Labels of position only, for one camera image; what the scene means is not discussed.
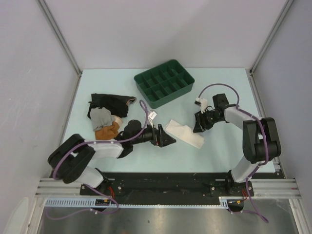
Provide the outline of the white underwear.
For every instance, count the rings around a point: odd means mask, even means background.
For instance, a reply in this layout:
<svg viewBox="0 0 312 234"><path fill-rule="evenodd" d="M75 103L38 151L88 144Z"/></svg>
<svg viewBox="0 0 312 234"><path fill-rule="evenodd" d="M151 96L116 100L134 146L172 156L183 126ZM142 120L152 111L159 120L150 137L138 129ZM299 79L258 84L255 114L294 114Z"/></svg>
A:
<svg viewBox="0 0 312 234"><path fill-rule="evenodd" d="M200 149L204 144L204 137L194 133L188 125L181 125L173 119L166 125L165 130L180 140Z"/></svg>

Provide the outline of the green compartment tray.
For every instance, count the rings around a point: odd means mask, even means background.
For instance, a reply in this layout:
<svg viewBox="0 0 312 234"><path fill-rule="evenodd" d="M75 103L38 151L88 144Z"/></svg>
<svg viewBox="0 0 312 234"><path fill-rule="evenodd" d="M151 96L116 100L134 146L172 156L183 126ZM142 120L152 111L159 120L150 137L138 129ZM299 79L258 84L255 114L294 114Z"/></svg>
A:
<svg viewBox="0 0 312 234"><path fill-rule="evenodd" d="M190 92L195 79L176 59L134 76L139 92L152 109Z"/></svg>

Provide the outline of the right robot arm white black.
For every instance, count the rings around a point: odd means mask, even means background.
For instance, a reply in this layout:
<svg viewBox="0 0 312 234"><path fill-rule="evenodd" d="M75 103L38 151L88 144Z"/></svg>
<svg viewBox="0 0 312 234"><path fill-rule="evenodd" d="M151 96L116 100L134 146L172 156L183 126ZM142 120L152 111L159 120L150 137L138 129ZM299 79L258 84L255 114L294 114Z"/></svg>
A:
<svg viewBox="0 0 312 234"><path fill-rule="evenodd" d="M242 130L243 157L236 167L228 172L225 191L237 195L242 184L248 182L262 166L281 155L281 144L276 122L271 117L257 117L230 104L225 94L213 96L214 107L209 110L206 99L196 98L200 111L195 113L194 133L203 133L216 123L231 123Z"/></svg>

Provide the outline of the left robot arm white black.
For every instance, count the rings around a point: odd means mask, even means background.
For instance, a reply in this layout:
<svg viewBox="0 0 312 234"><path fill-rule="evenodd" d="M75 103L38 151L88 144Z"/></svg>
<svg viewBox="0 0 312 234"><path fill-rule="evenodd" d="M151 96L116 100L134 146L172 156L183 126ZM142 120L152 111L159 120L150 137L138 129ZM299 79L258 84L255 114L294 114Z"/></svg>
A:
<svg viewBox="0 0 312 234"><path fill-rule="evenodd" d="M154 146L166 147L176 143L162 125L154 127L147 124L142 127L138 120L128 122L116 140L107 143L98 141L86 143L79 134L73 134L61 144L47 159L53 169L52 178L65 184L78 182L89 185L97 195L104 194L108 189L104 173L88 164L98 158L124 158L133 151L134 145L150 142Z"/></svg>

